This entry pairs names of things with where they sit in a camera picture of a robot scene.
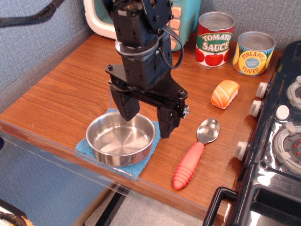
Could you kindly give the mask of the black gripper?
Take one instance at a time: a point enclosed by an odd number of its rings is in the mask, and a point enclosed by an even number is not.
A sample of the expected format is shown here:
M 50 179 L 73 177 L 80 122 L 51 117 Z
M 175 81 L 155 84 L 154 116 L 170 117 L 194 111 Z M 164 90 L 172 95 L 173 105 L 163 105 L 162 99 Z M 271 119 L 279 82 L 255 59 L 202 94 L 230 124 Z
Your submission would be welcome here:
M 180 125 L 181 118 L 189 113 L 185 104 L 187 91 L 171 75 L 181 60 L 173 65 L 170 50 L 120 53 L 122 64 L 107 65 L 105 71 L 111 78 L 111 95 L 126 121 L 140 111 L 140 101 L 157 108 L 161 138 L 169 138 Z

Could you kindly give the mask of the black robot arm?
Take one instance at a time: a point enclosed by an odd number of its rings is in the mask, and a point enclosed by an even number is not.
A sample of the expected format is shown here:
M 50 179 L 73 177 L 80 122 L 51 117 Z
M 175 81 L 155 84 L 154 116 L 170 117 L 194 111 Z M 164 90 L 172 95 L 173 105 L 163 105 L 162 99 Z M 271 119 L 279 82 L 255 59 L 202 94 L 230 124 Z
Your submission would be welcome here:
M 167 25 L 173 19 L 169 0 L 106 0 L 104 6 L 117 36 L 120 65 L 108 65 L 110 89 L 121 116 L 129 121 L 140 111 L 140 102 L 157 108 L 160 135 L 169 138 L 188 115 L 187 91 L 171 75 L 171 38 L 180 37 Z

